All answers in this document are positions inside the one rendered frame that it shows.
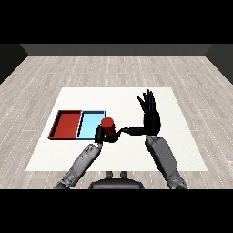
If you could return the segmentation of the red can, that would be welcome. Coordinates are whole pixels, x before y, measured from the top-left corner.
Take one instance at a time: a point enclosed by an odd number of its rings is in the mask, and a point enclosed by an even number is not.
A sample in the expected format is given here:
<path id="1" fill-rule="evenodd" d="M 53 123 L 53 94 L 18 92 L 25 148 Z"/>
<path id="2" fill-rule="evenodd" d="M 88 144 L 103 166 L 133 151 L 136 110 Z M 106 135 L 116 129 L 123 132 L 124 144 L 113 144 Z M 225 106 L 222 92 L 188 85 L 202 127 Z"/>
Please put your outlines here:
<path id="1" fill-rule="evenodd" d="M 105 117 L 101 120 L 101 127 L 107 137 L 112 137 L 116 134 L 114 120 L 111 117 Z"/>

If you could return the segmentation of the dark grey robot body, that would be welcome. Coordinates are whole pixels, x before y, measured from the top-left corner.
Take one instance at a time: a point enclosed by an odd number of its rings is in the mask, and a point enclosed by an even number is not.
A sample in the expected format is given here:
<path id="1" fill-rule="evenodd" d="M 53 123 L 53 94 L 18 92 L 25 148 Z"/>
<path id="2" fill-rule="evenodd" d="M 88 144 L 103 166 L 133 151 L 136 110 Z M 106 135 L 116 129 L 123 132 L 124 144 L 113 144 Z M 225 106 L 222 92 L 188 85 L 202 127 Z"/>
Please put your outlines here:
<path id="1" fill-rule="evenodd" d="M 126 171 L 120 172 L 120 178 L 113 178 L 113 172 L 107 171 L 106 177 L 92 182 L 89 189 L 144 189 L 141 182 L 129 179 Z"/>

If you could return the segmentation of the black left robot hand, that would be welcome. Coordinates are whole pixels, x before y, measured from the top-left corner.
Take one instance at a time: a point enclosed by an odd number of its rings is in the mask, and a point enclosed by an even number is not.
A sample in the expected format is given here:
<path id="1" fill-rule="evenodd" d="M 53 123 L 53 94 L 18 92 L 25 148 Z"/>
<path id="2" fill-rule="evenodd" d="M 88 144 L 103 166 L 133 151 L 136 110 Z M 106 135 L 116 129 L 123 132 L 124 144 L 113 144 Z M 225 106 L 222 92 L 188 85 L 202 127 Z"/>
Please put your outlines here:
<path id="1" fill-rule="evenodd" d="M 118 136 L 114 127 L 103 127 L 98 125 L 95 133 L 95 142 L 103 144 L 104 142 L 115 143 L 118 141 Z"/>

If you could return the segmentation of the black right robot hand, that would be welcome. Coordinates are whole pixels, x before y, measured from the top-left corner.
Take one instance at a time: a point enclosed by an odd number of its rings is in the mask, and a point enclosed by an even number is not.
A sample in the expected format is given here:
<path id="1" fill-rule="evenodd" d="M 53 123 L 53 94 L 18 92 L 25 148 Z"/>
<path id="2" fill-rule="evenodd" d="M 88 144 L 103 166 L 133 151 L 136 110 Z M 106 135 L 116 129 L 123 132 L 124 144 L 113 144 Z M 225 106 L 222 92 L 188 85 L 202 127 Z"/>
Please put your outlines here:
<path id="1" fill-rule="evenodd" d="M 161 128 L 160 115 L 156 110 L 156 101 L 153 92 L 149 89 L 143 94 L 143 98 L 137 98 L 144 112 L 142 127 L 124 127 L 116 135 L 120 137 L 121 133 L 127 133 L 130 136 L 156 136 Z"/>

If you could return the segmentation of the red shallow open box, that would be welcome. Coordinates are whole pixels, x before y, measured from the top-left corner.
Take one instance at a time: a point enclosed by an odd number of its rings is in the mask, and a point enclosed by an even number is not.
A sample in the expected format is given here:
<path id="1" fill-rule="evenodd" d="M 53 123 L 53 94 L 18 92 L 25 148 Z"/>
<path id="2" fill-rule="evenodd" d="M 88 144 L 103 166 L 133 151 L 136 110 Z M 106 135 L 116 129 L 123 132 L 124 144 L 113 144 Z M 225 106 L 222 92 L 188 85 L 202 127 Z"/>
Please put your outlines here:
<path id="1" fill-rule="evenodd" d="M 76 140 L 81 110 L 59 110 L 48 135 L 50 140 Z"/>

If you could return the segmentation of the light blue shallow open box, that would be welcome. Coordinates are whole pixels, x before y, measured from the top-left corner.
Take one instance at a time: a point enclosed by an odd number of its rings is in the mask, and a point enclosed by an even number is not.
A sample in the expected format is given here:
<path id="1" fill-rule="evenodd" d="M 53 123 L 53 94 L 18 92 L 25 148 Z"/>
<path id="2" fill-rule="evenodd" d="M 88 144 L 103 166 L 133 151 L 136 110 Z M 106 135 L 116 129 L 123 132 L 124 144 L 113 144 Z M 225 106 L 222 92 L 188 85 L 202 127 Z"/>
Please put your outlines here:
<path id="1" fill-rule="evenodd" d="M 105 117 L 105 110 L 84 110 L 78 123 L 76 139 L 94 140 L 96 128 Z"/>

